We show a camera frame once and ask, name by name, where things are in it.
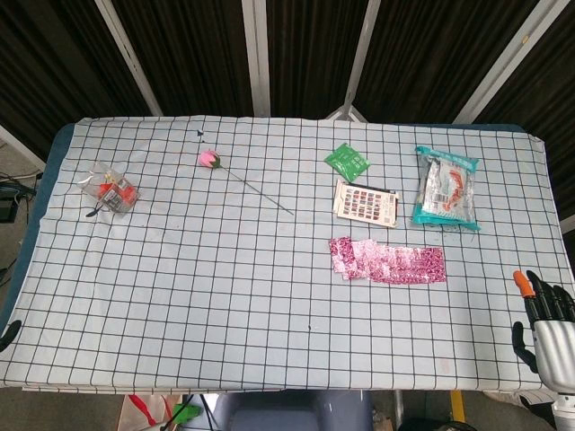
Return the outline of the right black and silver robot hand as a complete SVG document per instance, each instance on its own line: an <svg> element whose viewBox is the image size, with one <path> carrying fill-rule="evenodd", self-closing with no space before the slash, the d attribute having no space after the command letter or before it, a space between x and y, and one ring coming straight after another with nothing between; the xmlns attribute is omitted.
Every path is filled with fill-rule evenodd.
<svg viewBox="0 0 575 431"><path fill-rule="evenodd" d="M517 270L513 279L524 301L534 351L526 348L524 325L511 329L512 347L519 359L538 374L543 384L560 394L574 393L574 299L561 286L551 286L533 271Z"/></svg>

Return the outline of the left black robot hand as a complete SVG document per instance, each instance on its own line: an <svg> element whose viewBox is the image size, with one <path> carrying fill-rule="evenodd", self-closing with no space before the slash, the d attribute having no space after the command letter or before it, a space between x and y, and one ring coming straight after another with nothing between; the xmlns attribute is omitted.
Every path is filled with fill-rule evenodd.
<svg viewBox="0 0 575 431"><path fill-rule="evenodd" d="M11 343L15 340L16 336L18 335L21 326L22 326L21 320L13 321L7 326L4 335L0 338L0 352L5 351L11 345Z"/></svg>

